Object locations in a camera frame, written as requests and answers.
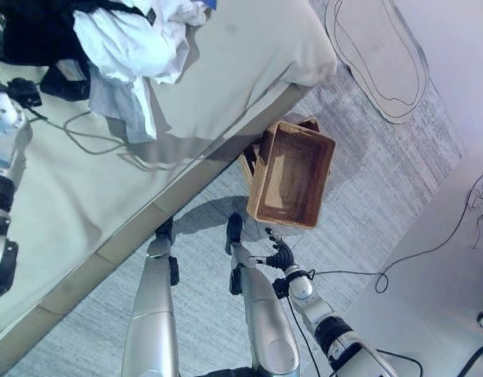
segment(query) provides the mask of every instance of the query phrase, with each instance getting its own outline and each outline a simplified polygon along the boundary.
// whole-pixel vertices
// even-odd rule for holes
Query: floor mat
[[[335,52],[382,116],[406,123],[428,87],[428,64],[393,0],[331,0],[326,25]]]

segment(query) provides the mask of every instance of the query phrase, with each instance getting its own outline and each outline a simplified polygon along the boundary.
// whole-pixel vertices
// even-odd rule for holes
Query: gray fabric
[[[393,126],[343,65],[296,104],[288,118],[307,115],[316,116],[322,132],[337,141],[319,225],[311,231],[277,228],[307,269],[375,271],[459,162],[463,147],[433,87],[409,124]],[[234,164],[175,216],[173,253],[181,282],[173,296],[184,376],[250,364],[243,300],[228,292],[229,258],[223,251],[227,218],[234,210],[246,217],[247,193]],[[247,219],[245,246],[256,254],[270,252],[264,227]],[[145,245],[8,375],[117,375],[144,252]],[[346,309],[368,281],[347,275],[316,279],[322,296],[338,310]],[[295,336],[303,369],[309,356],[301,335]]]

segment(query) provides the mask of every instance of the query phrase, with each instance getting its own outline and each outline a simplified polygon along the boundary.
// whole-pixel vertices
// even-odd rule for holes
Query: bed
[[[306,0],[219,2],[188,40],[191,53],[178,83],[150,84],[155,143],[125,145],[120,122],[75,118],[87,102],[42,95],[36,110],[49,121],[32,123],[11,213],[9,238],[20,251],[13,288],[0,298],[1,372],[307,87],[335,72],[331,44]],[[3,82],[39,81],[43,72],[0,66]],[[72,118],[66,126],[77,134],[62,129]]]

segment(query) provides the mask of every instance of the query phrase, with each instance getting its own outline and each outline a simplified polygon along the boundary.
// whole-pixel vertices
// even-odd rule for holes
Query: clothing pile
[[[4,0],[5,62],[49,66],[41,91],[126,123],[130,143],[157,138],[144,78],[172,84],[188,56],[186,25],[216,0]]]

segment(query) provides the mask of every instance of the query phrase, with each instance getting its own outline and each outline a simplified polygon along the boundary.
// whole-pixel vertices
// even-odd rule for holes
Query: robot
[[[145,259],[124,351],[122,377],[178,377],[177,335],[170,287],[178,284],[177,259],[170,256],[173,220],[156,231]],[[288,297],[338,377],[397,377],[397,372],[335,313],[318,294],[311,276],[295,262],[282,238],[267,228],[277,253],[255,257],[241,243],[243,220],[227,224],[231,256],[229,291],[244,298],[251,342],[250,368],[221,370],[204,377],[298,377],[300,361],[294,334],[280,303]],[[257,268],[279,269],[271,284]]]
[[[5,18],[0,13],[0,59],[4,27]],[[10,88],[0,83],[0,297],[11,288],[16,269],[18,246],[6,235],[13,196],[25,167],[24,149],[32,136],[24,108],[37,104],[33,83],[13,81],[15,85]],[[337,376],[397,377],[375,349],[319,296],[309,274],[295,263],[281,237],[268,229],[277,253],[256,258],[241,243],[242,228],[241,217],[231,216],[226,247],[232,260],[229,290],[244,298],[253,364],[251,368],[217,371],[208,376],[298,376],[298,348],[280,304],[280,298],[289,297]],[[123,377],[179,377],[170,289],[179,281],[177,260],[170,256],[173,241],[169,220],[156,231],[156,239],[148,247],[126,340]],[[280,269],[285,277],[271,284],[257,264]]]

